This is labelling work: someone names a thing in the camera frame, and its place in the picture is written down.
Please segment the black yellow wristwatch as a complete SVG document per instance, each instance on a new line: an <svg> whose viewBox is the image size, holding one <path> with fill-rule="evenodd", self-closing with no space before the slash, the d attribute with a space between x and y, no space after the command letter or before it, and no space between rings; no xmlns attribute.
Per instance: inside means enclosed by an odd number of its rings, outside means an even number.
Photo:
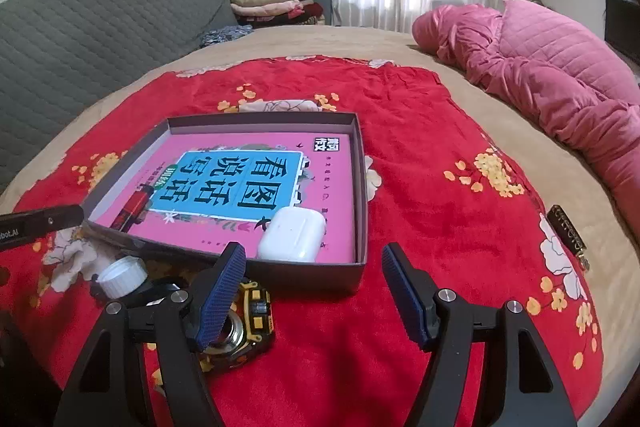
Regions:
<svg viewBox="0 0 640 427"><path fill-rule="evenodd" d="M213 357L205 352L206 348L198 358L204 373L234 369L266 352L272 345L274 326L271 298L264 286L244 277L236 291L230 310L239 314L243 320L245 332L243 346L231 357Z"/></svg>

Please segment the white earbuds case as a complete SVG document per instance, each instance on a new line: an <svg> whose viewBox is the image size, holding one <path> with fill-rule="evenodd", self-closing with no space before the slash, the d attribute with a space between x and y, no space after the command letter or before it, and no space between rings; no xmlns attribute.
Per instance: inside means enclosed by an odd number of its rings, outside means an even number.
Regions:
<svg viewBox="0 0 640 427"><path fill-rule="evenodd" d="M257 258L267 261L314 263L326 234L326 218L313 209L279 209L257 246Z"/></svg>

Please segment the red lighter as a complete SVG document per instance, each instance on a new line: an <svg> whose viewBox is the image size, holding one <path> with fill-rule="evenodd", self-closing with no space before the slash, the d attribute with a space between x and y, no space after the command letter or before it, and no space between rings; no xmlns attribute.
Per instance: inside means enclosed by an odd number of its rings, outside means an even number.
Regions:
<svg viewBox="0 0 640 427"><path fill-rule="evenodd" d="M140 185L127 199L122 209L119 210L110 228L115 231L127 233L133 225L139 222L140 215L149 204L153 193L154 188L152 185Z"/></svg>

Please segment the metal glass ink bottle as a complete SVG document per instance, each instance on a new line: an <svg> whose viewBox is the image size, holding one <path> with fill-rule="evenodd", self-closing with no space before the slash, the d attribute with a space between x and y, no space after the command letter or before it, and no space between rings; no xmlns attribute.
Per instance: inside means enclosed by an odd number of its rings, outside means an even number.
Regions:
<svg viewBox="0 0 640 427"><path fill-rule="evenodd" d="M245 339L244 323L239 314L230 310L218 338L211 343L205 352L213 357L231 357L239 351Z"/></svg>

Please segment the grey quilted headboard cover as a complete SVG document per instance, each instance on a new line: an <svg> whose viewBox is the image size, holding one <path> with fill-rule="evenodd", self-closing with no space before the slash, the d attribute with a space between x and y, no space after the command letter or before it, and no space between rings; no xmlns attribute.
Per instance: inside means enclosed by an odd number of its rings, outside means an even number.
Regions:
<svg viewBox="0 0 640 427"><path fill-rule="evenodd" d="M234 24L230 0L6 0L1 184L101 98Z"/></svg>

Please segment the grey cardboard box tray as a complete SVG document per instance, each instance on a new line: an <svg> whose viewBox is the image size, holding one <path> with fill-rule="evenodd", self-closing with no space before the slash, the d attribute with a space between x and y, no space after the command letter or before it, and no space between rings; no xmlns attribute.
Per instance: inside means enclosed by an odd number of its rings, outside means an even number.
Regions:
<svg viewBox="0 0 640 427"><path fill-rule="evenodd" d="M350 265L267 261L247 257L247 273L253 279L272 286L354 291L367 263L367 190L366 162L358 118L337 113L239 113L168 118L149 131L109 172L82 202L85 224L99 239L145 259L163 260L173 265L209 265L220 254L190 251L172 245L138 239L89 222L104 187L113 185L120 167L128 167L150 143L166 131L176 133L247 132L346 132L352 139L352 188L355 196L356 254Z"/></svg>

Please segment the beige bed sheet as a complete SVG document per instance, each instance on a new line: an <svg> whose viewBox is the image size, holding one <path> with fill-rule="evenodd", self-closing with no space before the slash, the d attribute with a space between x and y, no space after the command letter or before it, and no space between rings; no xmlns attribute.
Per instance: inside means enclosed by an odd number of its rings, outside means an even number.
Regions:
<svg viewBox="0 0 640 427"><path fill-rule="evenodd" d="M416 48L413 38L371 28L288 26L261 29L229 43L186 54L151 69L134 83L86 109L11 181L1 195L2 211L55 167L72 144L108 113L164 72L224 67L251 58L329 55L391 60L436 72L454 101L523 167L547 204L568 212L588 245L587 282L604 329L604 367L597 399L582 423L600 423L628 393L639 364L639 248L617 213L608 191L569 150L553 142L514 109L472 86L461 72Z"/></svg>

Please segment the folded clothes pile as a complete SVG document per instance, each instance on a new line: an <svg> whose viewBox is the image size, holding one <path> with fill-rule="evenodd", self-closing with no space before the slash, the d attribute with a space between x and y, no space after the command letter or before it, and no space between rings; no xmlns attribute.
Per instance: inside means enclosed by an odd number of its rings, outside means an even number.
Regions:
<svg viewBox="0 0 640 427"><path fill-rule="evenodd" d="M335 22L333 0L230 0L241 25L254 29L288 25L329 25Z"/></svg>

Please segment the black television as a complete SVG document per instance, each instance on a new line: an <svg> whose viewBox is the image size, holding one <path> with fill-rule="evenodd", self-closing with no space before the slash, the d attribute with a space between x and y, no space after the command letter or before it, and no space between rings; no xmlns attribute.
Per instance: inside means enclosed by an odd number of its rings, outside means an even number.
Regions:
<svg viewBox="0 0 640 427"><path fill-rule="evenodd" d="M630 0L605 0L604 40L638 63L640 58L640 5Z"/></svg>

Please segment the red floral blanket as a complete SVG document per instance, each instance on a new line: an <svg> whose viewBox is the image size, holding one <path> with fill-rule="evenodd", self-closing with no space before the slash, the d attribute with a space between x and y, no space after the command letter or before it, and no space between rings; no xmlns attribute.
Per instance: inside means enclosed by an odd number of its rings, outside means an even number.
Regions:
<svg viewBox="0 0 640 427"><path fill-rule="evenodd" d="M275 291L276 342L210 390L230 426L399 426L427 356L401 325L381 253L411 262L470 303L523 303L576 415L598 393L601 332L576 262L544 222L523 172L452 101L434 72L346 58L267 58L192 76L165 74L75 143L21 210L80 202L130 146L168 117L235 110L243 90L266 101L327 98L355 113L371 158L369 260L355 295Z"/></svg>

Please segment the pink quilted duvet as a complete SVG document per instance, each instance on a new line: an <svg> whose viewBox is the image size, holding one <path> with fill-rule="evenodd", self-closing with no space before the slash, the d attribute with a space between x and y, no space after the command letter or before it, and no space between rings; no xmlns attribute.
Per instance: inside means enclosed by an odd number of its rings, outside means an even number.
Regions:
<svg viewBox="0 0 640 427"><path fill-rule="evenodd" d="M412 25L418 47L582 155L639 231L639 87L590 30L527 0L444 4Z"/></svg>

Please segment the pink and blue book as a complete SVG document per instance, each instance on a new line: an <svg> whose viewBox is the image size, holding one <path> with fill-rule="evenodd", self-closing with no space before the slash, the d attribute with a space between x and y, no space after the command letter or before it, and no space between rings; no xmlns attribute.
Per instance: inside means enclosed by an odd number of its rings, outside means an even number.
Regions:
<svg viewBox="0 0 640 427"><path fill-rule="evenodd" d="M142 184L154 193L127 234L190 251L217 254L238 242L247 257L274 214L286 206L326 218L317 263L355 262L352 139L346 132L176 133L166 131L128 167L90 210L109 228Z"/></svg>

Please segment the blue patterned cloth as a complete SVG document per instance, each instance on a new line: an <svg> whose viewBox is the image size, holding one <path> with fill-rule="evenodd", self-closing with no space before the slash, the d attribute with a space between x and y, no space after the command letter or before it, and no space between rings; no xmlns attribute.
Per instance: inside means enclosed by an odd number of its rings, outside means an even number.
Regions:
<svg viewBox="0 0 640 427"><path fill-rule="evenodd" d="M250 25L230 25L207 31L200 41L200 48L207 48L214 44L231 42L246 37L254 31Z"/></svg>

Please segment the white plastic bottle cap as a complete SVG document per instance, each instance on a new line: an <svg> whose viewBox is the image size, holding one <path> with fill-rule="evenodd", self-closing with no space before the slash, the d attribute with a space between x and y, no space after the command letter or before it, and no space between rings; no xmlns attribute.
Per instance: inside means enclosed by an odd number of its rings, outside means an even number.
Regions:
<svg viewBox="0 0 640 427"><path fill-rule="evenodd" d="M106 267L96 279L108 299L131 294L148 278L144 262L134 256L122 257Z"/></svg>

